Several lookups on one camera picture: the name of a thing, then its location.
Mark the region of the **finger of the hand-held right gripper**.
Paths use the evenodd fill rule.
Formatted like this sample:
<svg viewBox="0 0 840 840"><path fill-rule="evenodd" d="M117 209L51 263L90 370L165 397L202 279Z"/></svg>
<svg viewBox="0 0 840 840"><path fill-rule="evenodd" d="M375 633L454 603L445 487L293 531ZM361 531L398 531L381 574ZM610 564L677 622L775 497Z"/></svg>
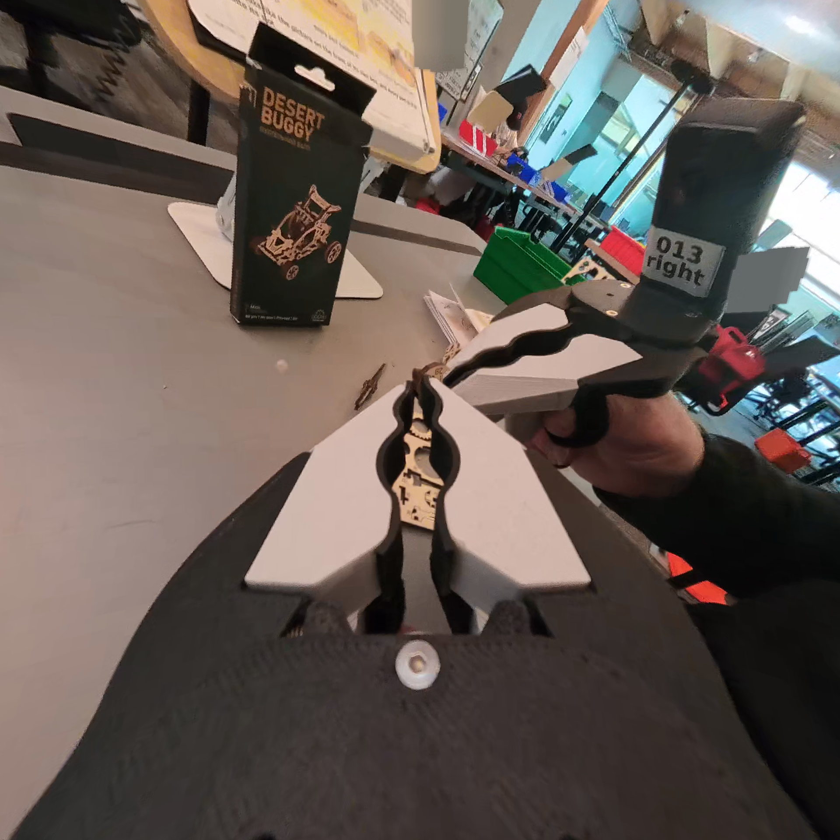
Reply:
<svg viewBox="0 0 840 840"><path fill-rule="evenodd" d="M641 359L625 343L584 334L557 353L478 369L451 389L489 417L559 411L571 405L580 380Z"/></svg>
<svg viewBox="0 0 840 840"><path fill-rule="evenodd" d="M457 385L469 375L508 366L529 354L560 350L567 329L566 311L538 305L495 320L469 341L448 363L445 385Z"/></svg>

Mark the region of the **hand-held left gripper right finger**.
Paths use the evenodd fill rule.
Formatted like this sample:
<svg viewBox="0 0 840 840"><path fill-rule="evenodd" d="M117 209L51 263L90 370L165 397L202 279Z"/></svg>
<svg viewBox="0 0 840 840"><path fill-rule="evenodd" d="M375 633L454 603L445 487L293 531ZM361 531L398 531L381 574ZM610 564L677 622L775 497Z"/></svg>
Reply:
<svg viewBox="0 0 840 840"><path fill-rule="evenodd" d="M501 602L592 585L525 448L438 380L422 380L439 491L430 571L453 634Z"/></svg>

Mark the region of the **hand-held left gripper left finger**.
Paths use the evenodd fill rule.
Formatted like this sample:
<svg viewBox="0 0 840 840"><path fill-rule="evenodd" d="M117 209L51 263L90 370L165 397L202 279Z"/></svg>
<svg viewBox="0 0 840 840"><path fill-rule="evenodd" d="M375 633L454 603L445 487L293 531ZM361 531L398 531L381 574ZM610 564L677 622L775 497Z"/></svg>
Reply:
<svg viewBox="0 0 840 840"><path fill-rule="evenodd" d="M406 611L400 506L415 391L392 388L315 445L245 575L250 590L303 595L395 634Z"/></svg>

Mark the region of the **white instruction booklet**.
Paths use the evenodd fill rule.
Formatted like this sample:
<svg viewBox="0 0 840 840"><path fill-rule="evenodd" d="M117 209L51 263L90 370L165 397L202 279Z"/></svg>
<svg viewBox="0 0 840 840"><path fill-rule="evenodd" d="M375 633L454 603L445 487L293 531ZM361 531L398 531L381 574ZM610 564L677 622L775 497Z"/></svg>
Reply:
<svg viewBox="0 0 840 840"><path fill-rule="evenodd" d="M423 299L451 347L462 350L492 320L486 312L466 308L458 297L450 299L430 290Z"/></svg>

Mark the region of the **wooden parts sheet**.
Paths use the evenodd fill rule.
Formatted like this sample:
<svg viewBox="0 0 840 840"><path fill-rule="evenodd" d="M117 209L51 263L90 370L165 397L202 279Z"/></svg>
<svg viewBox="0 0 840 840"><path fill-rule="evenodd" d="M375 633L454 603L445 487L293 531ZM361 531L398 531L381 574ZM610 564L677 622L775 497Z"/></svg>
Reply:
<svg viewBox="0 0 840 840"><path fill-rule="evenodd" d="M432 532L438 496L444 482L431 465L432 432L424 421L418 401L413 420L403 437L405 465L393 490L403 523Z"/></svg>

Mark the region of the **wooden wheel axle assembly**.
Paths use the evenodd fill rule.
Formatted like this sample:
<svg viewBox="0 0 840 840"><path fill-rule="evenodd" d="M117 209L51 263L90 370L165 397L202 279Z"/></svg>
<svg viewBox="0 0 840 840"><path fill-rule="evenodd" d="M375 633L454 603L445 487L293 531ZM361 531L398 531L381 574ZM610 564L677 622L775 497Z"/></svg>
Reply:
<svg viewBox="0 0 840 840"><path fill-rule="evenodd" d="M371 401L374 394L377 392L377 389L379 388L379 383L387 367L388 363L383 362L377 367L377 369L371 375L371 377L364 381L360 389L360 393L357 395L353 403L353 410L355 412L359 412Z"/></svg>

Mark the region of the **person's right hand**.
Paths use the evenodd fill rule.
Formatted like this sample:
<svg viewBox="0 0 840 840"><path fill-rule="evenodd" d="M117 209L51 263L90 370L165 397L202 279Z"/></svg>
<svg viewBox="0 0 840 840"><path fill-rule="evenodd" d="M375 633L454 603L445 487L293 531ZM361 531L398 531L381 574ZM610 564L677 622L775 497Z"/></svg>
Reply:
<svg viewBox="0 0 840 840"><path fill-rule="evenodd" d="M672 393L653 398L609 395L606 435L590 447L558 443L575 432L567 408L549 413L527 447L554 467L571 469L594 491L629 498L676 494L697 472L705 454L699 427Z"/></svg>

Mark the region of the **green plastic bin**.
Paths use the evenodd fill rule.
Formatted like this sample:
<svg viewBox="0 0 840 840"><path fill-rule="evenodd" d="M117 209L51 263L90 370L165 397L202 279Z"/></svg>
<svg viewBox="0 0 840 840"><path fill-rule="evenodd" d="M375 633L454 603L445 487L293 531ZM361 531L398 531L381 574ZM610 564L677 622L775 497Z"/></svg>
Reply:
<svg viewBox="0 0 840 840"><path fill-rule="evenodd" d="M531 235L498 226L474 268L473 277L509 305L527 295L576 285L588 276L573 276L572 268Z"/></svg>

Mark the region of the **red plastic bin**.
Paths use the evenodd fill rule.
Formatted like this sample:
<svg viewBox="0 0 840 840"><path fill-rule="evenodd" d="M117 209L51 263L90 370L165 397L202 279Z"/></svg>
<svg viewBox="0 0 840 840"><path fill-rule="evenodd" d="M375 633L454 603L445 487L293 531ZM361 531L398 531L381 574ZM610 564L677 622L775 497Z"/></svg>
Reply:
<svg viewBox="0 0 840 840"><path fill-rule="evenodd" d="M600 242L600 247L610 257L632 274L640 277L644 268L646 244L612 227Z"/></svg>

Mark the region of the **orange black object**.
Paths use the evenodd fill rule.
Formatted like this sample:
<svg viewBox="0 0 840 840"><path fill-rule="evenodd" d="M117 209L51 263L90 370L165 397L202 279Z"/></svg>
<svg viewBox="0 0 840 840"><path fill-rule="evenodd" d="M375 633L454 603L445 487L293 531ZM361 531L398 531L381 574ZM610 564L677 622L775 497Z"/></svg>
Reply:
<svg viewBox="0 0 840 840"><path fill-rule="evenodd" d="M665 553L668 584L691 601L703 605L726 606L728 594L720 586L706 580L698 570L672 552Z"/></svg>

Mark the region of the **dark kit box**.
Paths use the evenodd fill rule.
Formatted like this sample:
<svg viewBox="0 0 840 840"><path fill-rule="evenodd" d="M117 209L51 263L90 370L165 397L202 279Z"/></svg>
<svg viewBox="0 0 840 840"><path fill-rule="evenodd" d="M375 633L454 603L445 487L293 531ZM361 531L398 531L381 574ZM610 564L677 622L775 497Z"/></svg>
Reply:
<svg viewBox="0 0 840 840"><path fill-rule="evenodd" d="M241 326L329 325L375 90L258 23L238 101L230 312Z"/></svg>

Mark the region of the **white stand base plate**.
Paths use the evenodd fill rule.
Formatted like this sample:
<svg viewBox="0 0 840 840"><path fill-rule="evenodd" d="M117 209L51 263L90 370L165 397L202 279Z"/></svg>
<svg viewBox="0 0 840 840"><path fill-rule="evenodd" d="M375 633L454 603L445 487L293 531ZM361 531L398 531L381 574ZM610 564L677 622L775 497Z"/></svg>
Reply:
<svg viewBox="0 0 840 840"><path fill-rule="evenodd" d="M211 277L227 291L233 276L233 223L235 215L233 173L215 206L171 203L167 210L187 243L203 262ZM337 299L377 300L384 290L371 273L351 253L346 253L336 292Z"/></svg>

